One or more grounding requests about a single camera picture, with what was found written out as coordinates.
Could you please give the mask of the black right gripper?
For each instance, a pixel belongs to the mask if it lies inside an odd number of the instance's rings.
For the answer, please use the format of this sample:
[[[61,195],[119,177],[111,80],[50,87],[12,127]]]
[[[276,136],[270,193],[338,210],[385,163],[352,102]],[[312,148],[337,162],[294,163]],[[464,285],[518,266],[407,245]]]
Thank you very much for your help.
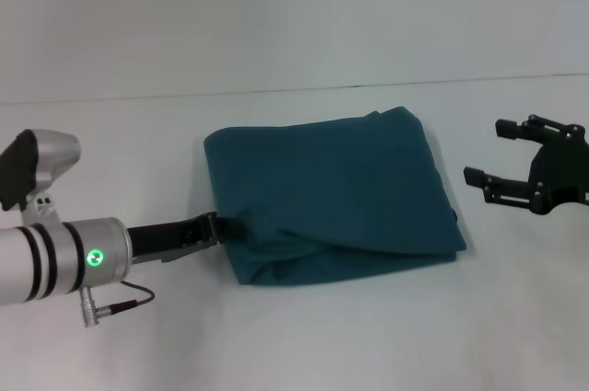
[[[542,145],[532,161],[527,181],[500,178],[465,167],[466,183],[482,189],[485,202],[538,215],[546,215],[564,203],[589,206],[589,143],[585,141],[583,126],[565,125],[532,114],[520,124],[497,120],[495,130],[500,138]]]

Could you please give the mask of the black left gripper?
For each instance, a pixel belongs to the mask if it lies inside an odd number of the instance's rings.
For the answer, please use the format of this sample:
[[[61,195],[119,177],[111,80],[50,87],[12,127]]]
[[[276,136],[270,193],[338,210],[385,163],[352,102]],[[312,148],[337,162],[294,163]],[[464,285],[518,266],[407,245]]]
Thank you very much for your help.
[[[238,219],[205,213],[166,224],[136,226],[128,229],[133,248],[133,263],[174,261],[219,243],[247,237],[247,228]]]

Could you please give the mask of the teal t-shirt with FREE print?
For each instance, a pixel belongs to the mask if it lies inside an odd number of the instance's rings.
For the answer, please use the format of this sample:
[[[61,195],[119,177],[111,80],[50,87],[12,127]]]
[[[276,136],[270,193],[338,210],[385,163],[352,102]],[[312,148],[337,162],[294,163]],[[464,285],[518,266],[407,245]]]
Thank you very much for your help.
[[[467,247],[421,121],[405,108],[203,143],[243,285],[340,282],[451,262]]]

